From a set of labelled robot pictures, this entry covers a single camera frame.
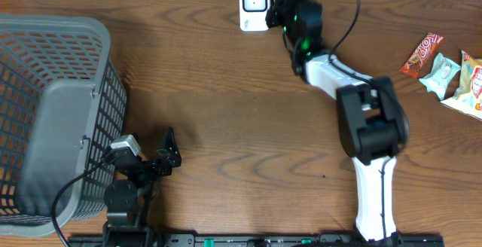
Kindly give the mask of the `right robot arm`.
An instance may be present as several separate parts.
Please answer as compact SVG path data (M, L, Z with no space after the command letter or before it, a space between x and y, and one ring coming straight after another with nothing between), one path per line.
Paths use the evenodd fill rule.
M270 0L267 27L282 27L293 72L336 102L340 143L356 176L357 245L400 246L392 214L392 177L409 136L407 115L388 77L344 65L322 43L323 7L313 0Z

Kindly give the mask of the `yellow red noodle packet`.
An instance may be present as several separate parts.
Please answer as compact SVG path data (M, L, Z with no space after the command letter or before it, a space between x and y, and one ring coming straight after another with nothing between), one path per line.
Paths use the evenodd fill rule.
M459 87L441 102L445 107L481 120L481 59L462 53Z

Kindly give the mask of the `grey plastic shopping basket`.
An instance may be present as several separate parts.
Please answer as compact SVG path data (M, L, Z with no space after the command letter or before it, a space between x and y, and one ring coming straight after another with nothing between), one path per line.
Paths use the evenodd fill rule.
M99 160L127 107L110 49L93 18L2 14L2 235L45 236L104 209L114 170Z

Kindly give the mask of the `mint white snack packet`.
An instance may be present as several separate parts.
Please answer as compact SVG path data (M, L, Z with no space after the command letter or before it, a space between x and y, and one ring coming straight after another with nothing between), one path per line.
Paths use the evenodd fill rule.
M447 87L461 66L451 59L438 53L432 63L432 70L419 81L426 87L428 92L433 92L440 100L444 99Z

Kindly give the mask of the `red Top chocolate bar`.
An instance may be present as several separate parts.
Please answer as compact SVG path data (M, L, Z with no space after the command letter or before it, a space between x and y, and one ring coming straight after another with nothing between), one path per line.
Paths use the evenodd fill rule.
M443 40L444 36L429 32L399 71L417 78L423 66Z

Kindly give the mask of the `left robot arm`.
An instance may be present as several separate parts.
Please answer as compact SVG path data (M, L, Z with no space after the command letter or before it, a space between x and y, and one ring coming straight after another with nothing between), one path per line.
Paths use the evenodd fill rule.
M120 136L108 147L105 161L125 175L113 181L104 193L107 222L103 228L103 246L159 246L162 237L147 224L154 199L155 185L181 166L182 157L169 127L157 147L159 157L143 160L141 147L133 135Z

